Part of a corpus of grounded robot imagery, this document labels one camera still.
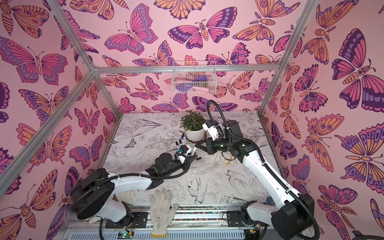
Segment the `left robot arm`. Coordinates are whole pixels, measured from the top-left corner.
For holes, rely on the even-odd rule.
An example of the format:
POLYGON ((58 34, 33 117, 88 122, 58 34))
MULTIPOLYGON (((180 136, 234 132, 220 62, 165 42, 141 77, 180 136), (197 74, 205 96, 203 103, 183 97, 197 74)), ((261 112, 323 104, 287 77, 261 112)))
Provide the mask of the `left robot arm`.
POLYGON ((142 174, 109 174, 104 168, 98 169, 71 190, 71 212, 76 213, 79 220, 100 217, 113 223, 127 224, 132 218, 130 207, 115 199, 114 195, 132 190, 155 189, 164 180, 184 175, 191 163, 200 159, 196 153, 176 153, 174 156, 163 153, 142 174))

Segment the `white potted green plant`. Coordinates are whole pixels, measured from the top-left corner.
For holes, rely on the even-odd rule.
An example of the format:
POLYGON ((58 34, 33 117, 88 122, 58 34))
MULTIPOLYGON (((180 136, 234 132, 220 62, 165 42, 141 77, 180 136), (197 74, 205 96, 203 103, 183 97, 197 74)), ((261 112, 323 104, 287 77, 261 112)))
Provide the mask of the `white potted green plant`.
POLYGON ((203 124, 206 122, 205 117, 199 112, 187 111, 182 117, 182 127, 185 130, 186 137, 190 142, 200 142, 205 138, 205 130, 203 124))

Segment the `white glove on table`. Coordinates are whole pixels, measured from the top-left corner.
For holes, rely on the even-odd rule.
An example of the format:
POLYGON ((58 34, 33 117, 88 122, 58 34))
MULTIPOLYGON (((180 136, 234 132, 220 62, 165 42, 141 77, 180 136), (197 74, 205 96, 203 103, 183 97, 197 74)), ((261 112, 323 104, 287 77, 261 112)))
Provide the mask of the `white glove on table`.
POLYGON ((219 152, 215 153, 214 155, 207 155, 207 160, 212 163, 229 165, 230 163, 235 162, 237 159, 227 152, 219 152))

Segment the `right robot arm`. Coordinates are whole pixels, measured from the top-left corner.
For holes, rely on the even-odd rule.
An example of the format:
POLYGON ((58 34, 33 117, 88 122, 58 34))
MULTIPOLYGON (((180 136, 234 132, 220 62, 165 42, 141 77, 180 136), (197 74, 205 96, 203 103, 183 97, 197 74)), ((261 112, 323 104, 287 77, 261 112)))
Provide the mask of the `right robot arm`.
POLYGON ((200 141, 196 148, 213 155, 217 152, 230 152, 247 167, 262 183, 272 197, 275 206, 252 203, 246 206, 248 218, 255 222, 262 222, 273 226, 278 235, 284 240, 299 237, 307 240, 303 231, 313 227, 313 240, 320 238, 320 227, 314 216, 314 199, 309 195, 302 195, 292 187, 277 171, 264 159, 260 148, 251 140, 224 138, 200 141))

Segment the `small circuit board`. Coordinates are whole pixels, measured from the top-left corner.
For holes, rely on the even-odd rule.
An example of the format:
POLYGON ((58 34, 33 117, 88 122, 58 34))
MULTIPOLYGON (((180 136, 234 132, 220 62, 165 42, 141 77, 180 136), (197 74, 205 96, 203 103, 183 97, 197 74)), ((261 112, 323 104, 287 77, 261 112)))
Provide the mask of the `small circuit board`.
POLYGON ((117 237, 118 240, 125 240, 125 239, 132 240, 133 238, 134 238, 134 232, 130 232, 130 231, 119 232, 117 237))

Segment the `white glove front edge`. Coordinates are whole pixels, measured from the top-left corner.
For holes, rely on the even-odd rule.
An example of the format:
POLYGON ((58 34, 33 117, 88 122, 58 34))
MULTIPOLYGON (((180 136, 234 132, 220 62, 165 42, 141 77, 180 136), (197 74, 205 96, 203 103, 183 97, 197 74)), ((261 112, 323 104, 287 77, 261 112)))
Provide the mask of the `white glove front edge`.
POLYGON ((150 200, 150 219, 153 224, 151 236, 154 238, 165 237, 168 226, 172 223, 179 204, 175 203, 171 207, 173 193, 165 188, 156 190, 155 194, 149 196, 150 200))

